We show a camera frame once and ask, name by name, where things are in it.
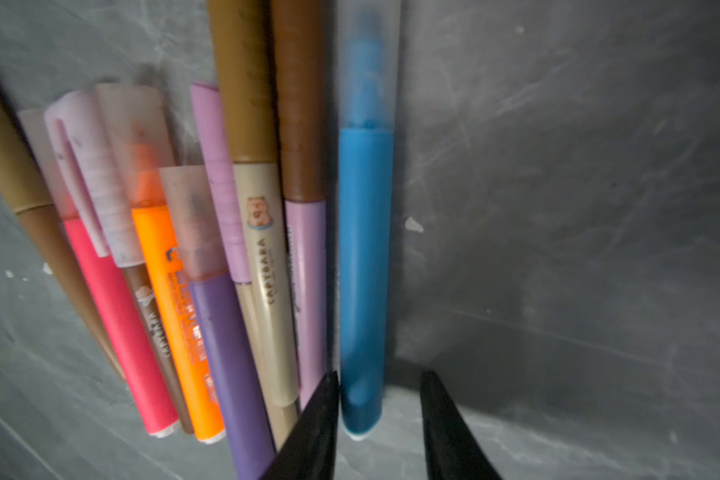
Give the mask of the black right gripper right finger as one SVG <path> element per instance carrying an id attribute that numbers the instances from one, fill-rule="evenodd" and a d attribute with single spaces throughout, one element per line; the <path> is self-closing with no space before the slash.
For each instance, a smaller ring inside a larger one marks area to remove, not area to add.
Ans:
<path id="1" fill-rule="evenodd" d="M 429 480 L 502 479 L 436 372 L 421 374 L 420 400 Z"/>

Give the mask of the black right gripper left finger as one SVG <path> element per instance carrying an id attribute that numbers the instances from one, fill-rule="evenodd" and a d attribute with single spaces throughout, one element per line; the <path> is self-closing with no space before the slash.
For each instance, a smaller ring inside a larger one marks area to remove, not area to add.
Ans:
<path id="1" fill-rule="evenodd" d="M 262 480 L 334 478 L 339 400 L 338 373 L 327 373 Z"/>

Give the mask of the orange highlighter pen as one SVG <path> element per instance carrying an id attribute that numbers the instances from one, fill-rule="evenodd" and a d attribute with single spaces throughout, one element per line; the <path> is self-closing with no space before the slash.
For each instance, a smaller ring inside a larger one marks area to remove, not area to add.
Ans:
<path id="1" fill-rule="evenodd" d="M 196 439 L 222 440 L 225 427 L 183 271 L 160 170 L 176 164 L 159 92 L 149 86 L 94 87 L 144 254 Z"/>

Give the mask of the blue highlighter pen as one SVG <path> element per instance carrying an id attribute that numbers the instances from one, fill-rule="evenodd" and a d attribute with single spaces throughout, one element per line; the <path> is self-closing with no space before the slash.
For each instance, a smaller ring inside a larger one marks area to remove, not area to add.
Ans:
<path id="1" fill-rule="evenodd" d="M 356 441 L 382 415 L 401 11 L 337 5 L 341 417 Z"/>

